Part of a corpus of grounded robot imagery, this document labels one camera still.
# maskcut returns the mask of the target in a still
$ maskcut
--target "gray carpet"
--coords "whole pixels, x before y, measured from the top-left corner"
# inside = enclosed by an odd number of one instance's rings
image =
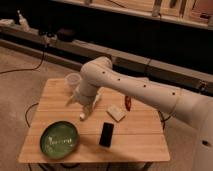
[[[39,59],[0,47],[0,72],[19,68],[32,68]],[[24,114],[26,109],[39,101],[48,78],[64,77],[75,72],[60,65],[44,62],[37,71],[14,72],[0,75],[0,171],[27,171],[26,164],[17,162],[28,127]],[[30,110],[32,119],[36,107]],[[154,163],[150,171],[189,171],[192,166],[196,132],[172,118],[166,124],[165,136],[171,154],[170,162]],[[106,170],[107,163],[81,164],[75,171]],[[114,163],[110,171],[139,170],[143,163]],[[33,164],[32,169],[41,170]]]

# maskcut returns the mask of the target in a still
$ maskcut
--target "wooden board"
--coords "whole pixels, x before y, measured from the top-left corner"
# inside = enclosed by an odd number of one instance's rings
[[[151,12],[155,0],[113,0],[114,2],[124,6],[125,8],[138,10],[138,11],[147,11]],[[179,16],[179,9],[181,1],[177,0],[177,3],[174,8],[169,7],[169,0],[162,0],[161,4],[161,14]],[[115,3],[112,3],[108,0],[93,0],[94,4],[101,4],[113,7],[119,7]]]
[[[66,102],[72,90],[64,79],[47,81],[37,112],[31,123],[21,153],[21,163],[93,163],[93,162],[142,162],[168,161],[170,159],[163,130],[155,109],[136,100],[130,112],[125,110],[124,95],[101,88],[102,99],[93,114],[84,122],[79,120],[82,106]],[[126,112],[126,117],[116,123],[107,113],[115,104]],[[72,122],[78,129],[80,143],[71,155],[61,160],[49,160],[39,148],[40,136],[45,128],[56,121]],[[114,124],[110,148],[101,147],[100,134],[104,122]]]

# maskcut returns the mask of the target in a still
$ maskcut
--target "black phone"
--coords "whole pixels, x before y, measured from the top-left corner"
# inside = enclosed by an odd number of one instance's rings
[[[102,145],[104,147],[111,146],[113,128],[114,125],[112,123],[104,122],[99,145]]]

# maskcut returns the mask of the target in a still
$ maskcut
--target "bowl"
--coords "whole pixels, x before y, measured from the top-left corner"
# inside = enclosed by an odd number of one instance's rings
[[[69,155],[78,145],[76,127],[67,121],[48,126],[40,138],[40,149],[49,159],[61,159]]]

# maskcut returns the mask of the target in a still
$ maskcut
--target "cup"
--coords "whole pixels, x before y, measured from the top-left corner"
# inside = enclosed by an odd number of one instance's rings
[[[70,73],[65,77],[65,81],[74,90],[81,81],[81,75],[78,73]]]

